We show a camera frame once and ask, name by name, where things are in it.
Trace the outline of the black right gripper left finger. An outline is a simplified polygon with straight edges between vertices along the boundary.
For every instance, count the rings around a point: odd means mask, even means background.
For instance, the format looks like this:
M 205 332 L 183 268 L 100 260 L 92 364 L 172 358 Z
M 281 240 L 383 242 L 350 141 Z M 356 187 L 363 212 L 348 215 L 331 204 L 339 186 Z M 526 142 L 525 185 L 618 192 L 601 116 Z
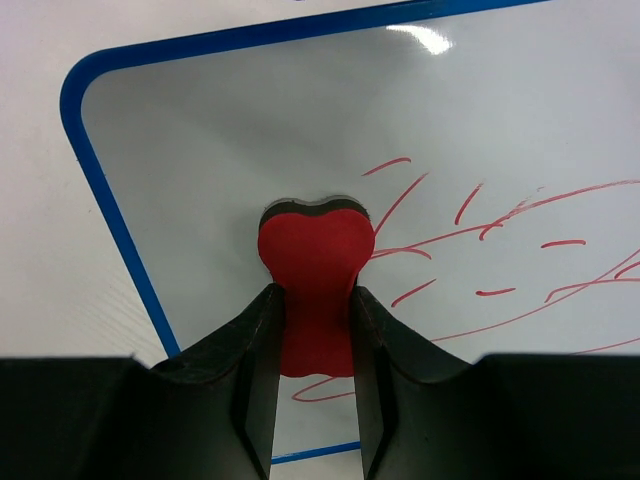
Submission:
M 130 357 L 5 358 L 5 479 L 265 479 L 284 292 L 153 367 Z

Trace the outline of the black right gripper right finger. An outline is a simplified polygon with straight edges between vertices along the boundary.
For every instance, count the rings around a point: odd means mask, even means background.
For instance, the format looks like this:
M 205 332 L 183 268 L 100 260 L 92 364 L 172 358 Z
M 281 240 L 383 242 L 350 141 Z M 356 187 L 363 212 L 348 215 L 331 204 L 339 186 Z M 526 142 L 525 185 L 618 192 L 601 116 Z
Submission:
M 490 354 L 467 363 L 350 299 L 361 458 L 368 479 L 635 479 L 639 360 Z

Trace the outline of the red whiteboard eraser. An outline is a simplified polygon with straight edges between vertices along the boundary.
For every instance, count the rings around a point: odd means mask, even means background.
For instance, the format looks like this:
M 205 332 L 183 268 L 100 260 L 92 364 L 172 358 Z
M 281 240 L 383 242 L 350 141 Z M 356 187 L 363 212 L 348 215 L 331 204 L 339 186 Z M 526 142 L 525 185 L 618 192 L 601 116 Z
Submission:
M 284 290 L 282 375 L 353 375 L 349 302 L 374 246 L 370 217 L 351 197 L 280 199 L 265 209 L 257 249 Z

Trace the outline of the blue framed whiteboard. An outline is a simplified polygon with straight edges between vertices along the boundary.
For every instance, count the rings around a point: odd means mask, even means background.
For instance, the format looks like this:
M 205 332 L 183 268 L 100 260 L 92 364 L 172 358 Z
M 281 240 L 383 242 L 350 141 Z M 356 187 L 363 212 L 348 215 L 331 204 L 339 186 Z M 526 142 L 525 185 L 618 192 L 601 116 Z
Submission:
M 473 361 L 639 351 L 639 5 L 423 1 L 104 50 L 69 141 L 175 355 L 267 284 L 260 215 L 347 195 L 360 274 Z

